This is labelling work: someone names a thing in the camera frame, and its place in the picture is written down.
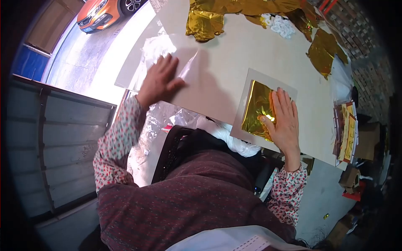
hand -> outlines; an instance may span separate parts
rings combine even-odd
[[[282,88],[272,92],[276,125],[266,116],[260,120],[265,124],[274,144],[285,154],[285,171],[296,171],[300,166],[299,119],[296,103]]]
[[[178,58],[168,54],[165,58],[160,56],[147,72],[147,76],[137,95],[138,102],[144,107],[171,98],[176,92],[186,85],[181,78],[174,78]]]

car wheel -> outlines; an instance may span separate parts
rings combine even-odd
[[[145,0],[121,0],[121,11],[125,16],[134,14],[142,5]]]

floral sleeve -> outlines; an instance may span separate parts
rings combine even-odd
[[[98,140],[93,161],[97,193],[108,184],[133,182],[127,172],[127,157],[131,147],[138,142],[146,112],[136,96],[129,98],[111,128]]]
[[[293,226],[297,225],[300,199],[306,181],[307,170],[302,165],[294,172],[287,172],[282,168],[275,175],[268,209],[281,222]]]

clear plastic sheet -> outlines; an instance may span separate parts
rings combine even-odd
[[[178,124],[195,129],[198,117],[195,112],[164,101],[150,106],[138,144],[131,149],[127,161],[127,171],[131,173],[139,187],[151,184],[159,151],[167,135],[162,128],[168,124]]]
[[[129,86],[130,90],[138,92],[144,82],[148,69],[158,61],[160,56],[165,57],[168,53],[179,58],[175,77],[180,77],[187,83],[198,79],[198,51],[182,50],[176,40],[177,36],[175,34],[168,35],[166,33],[158,33],[157,37],[145,40],[142,47],[141,60]]]
[[[335,55],[331,70],[331,96],[335,105],[352,100],[353,77],[351,61],[345,65],[338,55]]]

fingers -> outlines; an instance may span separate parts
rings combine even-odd
[[[289,115],[289,110],[287,109],[285,93],[284,93],[282,88],[278,87],[277,95],[278,95],[278,98],[279,98],[279,103],[281,105],[283,115],[288,116]]]
[[[275,109],[276,117],[282,117],[283,112],[282,112],[281,104],[279,103],[278,94],[277,94],[276,91],[272,92],[272,101],[274,103],[274,109]]]
[[[171,60],[172,60],[172,55],[170,53],[168,53],[160,65],[159,72],[164,72],[166,67],[170,64]]]
[[[266,116],[261,116],[259,119],[262,123],[265,124],[265,126],[268,129],[269,134],[272,136],[272,134],[275,133],[275,126],[272,123],[272,121],[270,119],[268,119]]]
[[[165,58],[164,58],[162,55],[159,56],[158,61],[157,61],[156,64],[155,64],[157,69],[160,68],[160,66],[162,65],[162,63],[163,63],[164,60],[165,60]]]
[[[168,92],[176,92],[184,86],[186,86],[186,82],[184,82],[184,80],[181,78],[175,78],[168,83],[166,89]]]
[[[163,74],[165,74],[169,78],[172,78],[176,73],[177,65],[178,58],[174,57],[173,59],[171,59],[169,65],[167,65],[166,69],[163,71]]]
[[[293,116],[292,105],[290,104],[291,101],[290,101],[289,93],[285,92],[285,91],[283,91],[283,92],[285,93],[287,111],[288,111],[289,115]]]
[[[292,103],[293,117],[294,117],[295,123],[296,123],[297,135],[299,135],[299,117],[297,114],[296,102],[294,100],[292,100],[291,103]]]

